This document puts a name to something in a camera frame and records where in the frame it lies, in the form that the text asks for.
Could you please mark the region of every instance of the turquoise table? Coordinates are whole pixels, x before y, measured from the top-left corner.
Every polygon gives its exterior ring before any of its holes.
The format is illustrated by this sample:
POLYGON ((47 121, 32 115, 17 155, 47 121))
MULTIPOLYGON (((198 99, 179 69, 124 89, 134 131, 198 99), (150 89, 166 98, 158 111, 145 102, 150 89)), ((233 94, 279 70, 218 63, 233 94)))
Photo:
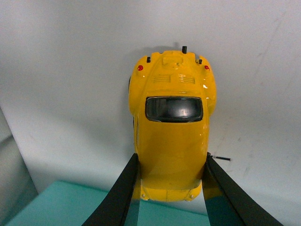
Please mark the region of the turquoise table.
MULTIPOLYGON (((7 226, 81 226, 107 192, 56 181, 7 226)), ((207 216, 140 201, 139 226, 210 226, 207 216)))

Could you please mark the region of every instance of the engine vent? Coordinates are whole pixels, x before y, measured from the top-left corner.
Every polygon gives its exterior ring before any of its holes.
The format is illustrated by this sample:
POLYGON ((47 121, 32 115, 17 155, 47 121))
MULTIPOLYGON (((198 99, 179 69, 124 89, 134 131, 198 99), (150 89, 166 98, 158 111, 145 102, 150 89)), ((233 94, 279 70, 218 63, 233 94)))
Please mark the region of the engine vent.
POLYGON ((185 83, 191 83, 191 84, 196 83, 194 78, 188 78, 188 77, 179 77, 179 82, 185 82, 185 83))
POLYGON ((153 80, 154 83, 156 82, 170 82, 170 75, 160 75, 155 77, 153 80))

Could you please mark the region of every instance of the white backdrop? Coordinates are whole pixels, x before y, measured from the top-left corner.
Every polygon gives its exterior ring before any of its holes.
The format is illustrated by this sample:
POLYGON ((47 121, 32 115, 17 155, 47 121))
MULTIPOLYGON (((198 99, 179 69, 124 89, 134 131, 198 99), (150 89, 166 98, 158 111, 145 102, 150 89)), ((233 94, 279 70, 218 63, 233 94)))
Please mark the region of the white backdrop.
MULTIPOLYGON (((301 224, 301 2, 0 3, 0 106, 39 191, 109 190, 133 150, 127 86, 139 58, 205 56, 218 103, 209 152, 262 207, 301 224)), ((202 197, 172 205, 204 212, 202 197)))

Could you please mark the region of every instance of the toy car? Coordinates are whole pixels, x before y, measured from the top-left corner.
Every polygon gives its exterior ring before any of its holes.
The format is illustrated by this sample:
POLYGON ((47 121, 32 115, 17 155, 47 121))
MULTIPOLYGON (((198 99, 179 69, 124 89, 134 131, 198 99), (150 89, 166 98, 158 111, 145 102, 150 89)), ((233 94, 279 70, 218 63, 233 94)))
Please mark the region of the toy car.
POLYGON ((191 201, 199 195, 215 103, 209 62, 186 47, 138 61, 129 83, 129 109, 142 199, 191 201))

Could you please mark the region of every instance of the tinted window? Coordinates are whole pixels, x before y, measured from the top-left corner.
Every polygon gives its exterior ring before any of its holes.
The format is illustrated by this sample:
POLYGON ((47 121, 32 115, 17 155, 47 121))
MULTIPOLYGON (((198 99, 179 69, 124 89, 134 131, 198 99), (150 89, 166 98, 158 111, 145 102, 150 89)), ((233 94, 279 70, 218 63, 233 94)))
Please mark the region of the tinted window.
POLYGON ((148 97, 145 115, 151 121, 200 121, 203 117, 203 106, 201 99, 196 97, 148 97))

